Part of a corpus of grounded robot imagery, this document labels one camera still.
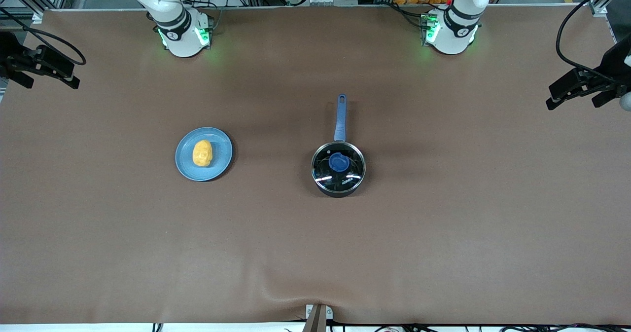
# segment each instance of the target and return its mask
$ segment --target table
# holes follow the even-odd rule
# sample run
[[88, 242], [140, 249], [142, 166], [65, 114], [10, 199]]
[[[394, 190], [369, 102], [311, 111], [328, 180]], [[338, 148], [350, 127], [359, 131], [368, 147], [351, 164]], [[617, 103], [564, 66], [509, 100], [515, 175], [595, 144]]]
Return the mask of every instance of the table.
[[[569, 10], [490, 7], [458, 56], [388, 8], [230, 10], [189, 59], [143, 12], [47, 12], [88, 64], [77, 91], [38, 77], [0, 105], [0, 322], [283, 321], [320, 302], [347, 323], [628, 324], [631, 116], [545, 107]], [[612, 44], [585, 8], [562, 47], [596, 65]], [[309, 165], [340, 92], [367, 176], [331, 199]], [[174, 164], [202, 126], [235, 143], [214, 182]]]

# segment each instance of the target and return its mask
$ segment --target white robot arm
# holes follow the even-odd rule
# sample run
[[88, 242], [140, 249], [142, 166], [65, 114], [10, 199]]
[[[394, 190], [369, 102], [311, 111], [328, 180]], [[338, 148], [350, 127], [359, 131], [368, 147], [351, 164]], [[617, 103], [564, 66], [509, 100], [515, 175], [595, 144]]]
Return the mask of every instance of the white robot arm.
[[426, 33], [426, 42], [448, 55], [463, 52], [478, 29], [478, 20], [489, 4], [489, 0], [453, 0], [442, 10], [435, 9], [432, 29]]
[[208, 16], [185, 8], [180, 0], [138, 0], [156, 24], [162, 43], [178, 57], [196, 55], [209, 46], [212, 30]]

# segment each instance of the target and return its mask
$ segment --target green led light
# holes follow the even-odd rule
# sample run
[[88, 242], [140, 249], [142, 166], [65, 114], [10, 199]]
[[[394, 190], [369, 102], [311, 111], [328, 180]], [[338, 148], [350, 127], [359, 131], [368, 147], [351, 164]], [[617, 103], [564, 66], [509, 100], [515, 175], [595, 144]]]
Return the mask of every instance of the green led light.
[[475, 37], [475, 32], [478, 30], [478, 26], [476, 25], [476, 27], [473, 29], [473, 31], [471, 31], [471, 38], [469, 39], [469, 43], [473, 42], [473, 39]]
[[205, 29], [198, 29], [197, 27], [195, 28], [195, 33], [198, 36], [199, 42], [201, 42], [201, 44], [208, 44], [209, 42], [209, 37], [208, 37], [208, 31]]
[[440, 23], [435, 22], [431, 29], [427, 31], [427, 42], [434, 42], [436, 40], [436, 35], [438, 35], [438, 31], [440, 31]]
[[162, 31], [160, 31], [160, 29], [158, 29], [158, 34], [160, 35], [160, 38], [162, 39], [162, 44], [167, 47], [167, 40], [164, 39], [164, 35], [162, 34]]

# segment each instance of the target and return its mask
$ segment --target white floor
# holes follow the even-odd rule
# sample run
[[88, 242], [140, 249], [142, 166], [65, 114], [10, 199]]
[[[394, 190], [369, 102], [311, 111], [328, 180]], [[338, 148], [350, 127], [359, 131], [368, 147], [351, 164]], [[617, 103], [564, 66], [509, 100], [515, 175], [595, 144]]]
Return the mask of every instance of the white floor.
[[[280, 323], [166, 323], [160, 332], [302, 332], [302, 322]], [[327, 327], [327, 332], [376, 332], [381, 326]], [[501, 326], [440, 326], [437, 332], [500, 332]], [[151, 332], [151, 323], [104, 323], [58, 325], [0, 325], [0, 332]], [[401, 327], [387, 327], [380, 332], [403, 332]], [[599, 332], [586, 328], [568, 328], [564, 332]]]

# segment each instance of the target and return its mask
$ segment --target saucepan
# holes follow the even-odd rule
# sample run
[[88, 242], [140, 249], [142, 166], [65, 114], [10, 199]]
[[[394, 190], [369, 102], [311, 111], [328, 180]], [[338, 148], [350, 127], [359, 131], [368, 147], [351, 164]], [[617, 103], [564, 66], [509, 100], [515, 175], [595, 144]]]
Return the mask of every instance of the saucepan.
[[359, 148], [347, 142], [347, 96], [338, 96], [338, 115], [333, 142], [318, 148], [311, 159], [311, 175], [321, 192], [331, 197], [353, 193], [366, 174]]

